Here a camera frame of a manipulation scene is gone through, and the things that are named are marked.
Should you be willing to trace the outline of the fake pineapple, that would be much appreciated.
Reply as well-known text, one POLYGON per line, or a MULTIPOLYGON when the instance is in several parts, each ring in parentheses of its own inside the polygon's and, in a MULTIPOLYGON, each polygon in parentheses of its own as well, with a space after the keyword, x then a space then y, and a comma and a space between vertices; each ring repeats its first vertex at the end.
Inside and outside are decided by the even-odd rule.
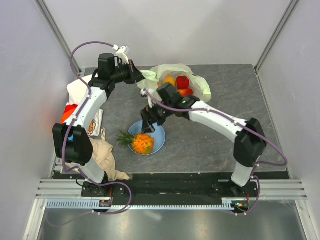
POLYGON ((151 154, 155 145, 154 138, 146 133, 131 134, 124 130, 119 130, 117 142, 122 147, 130 147, 135 153, 140 155, 151 154))

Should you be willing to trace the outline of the pale green plastic bag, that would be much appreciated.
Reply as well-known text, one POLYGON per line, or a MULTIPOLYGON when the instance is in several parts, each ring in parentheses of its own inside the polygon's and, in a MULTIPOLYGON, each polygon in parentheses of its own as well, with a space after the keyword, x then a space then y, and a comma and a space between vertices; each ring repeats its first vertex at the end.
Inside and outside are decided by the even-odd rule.
POLYGON ((209 102, 212 98, 210 86, 206 79, 195 75, 191 68, 184 64, 162 64, 151 68, 150 70, 140 70, 145 77, 137 83, 139 89, 156 90, 160 84, 164 83, 167 76, 173 77, 175 80, 179 76, 186 76, 189 79, 189 88, 193 90, 193 94, 204 102, 209 102))

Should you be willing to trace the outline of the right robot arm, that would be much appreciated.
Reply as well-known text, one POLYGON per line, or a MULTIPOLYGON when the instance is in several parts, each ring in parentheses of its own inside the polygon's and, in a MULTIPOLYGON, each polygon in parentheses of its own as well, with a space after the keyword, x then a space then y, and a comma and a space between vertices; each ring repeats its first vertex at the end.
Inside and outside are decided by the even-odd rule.
POLYGON ((143 133, 155 132, 154 124, 161 126, 168 117, 175 115, 207 126, 228 138, 234 144, 233 157, 236 161, 229 191, 235 197, 247 191, 255 163, 267 146, 264 131, 257 119, 230 116, 192 94, 182 96, 169 83, 156 90, 144 88, 140 95, 148 101, 140 113, 143 133))

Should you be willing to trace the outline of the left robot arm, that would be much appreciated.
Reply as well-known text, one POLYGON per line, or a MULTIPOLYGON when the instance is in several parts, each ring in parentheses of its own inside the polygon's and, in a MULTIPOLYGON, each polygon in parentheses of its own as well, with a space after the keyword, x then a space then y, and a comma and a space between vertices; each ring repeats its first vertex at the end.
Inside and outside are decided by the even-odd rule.
POLYGON ((89 126, 100 107, 107 101, 116 84, 134 85, 144 80, 126 53, 102 53, 98 57, 98 68, 91 80, 85 84, 86 92, 76 110, 64 123, 53 126, 55 153, 62 160, 62 169, 68 173, 68 164, 86 181, 93 184, 92 191, 99 197, 106 196, 110 185, 104 181, 105 172, 93 159, 93 145, 88 136, 89 126))

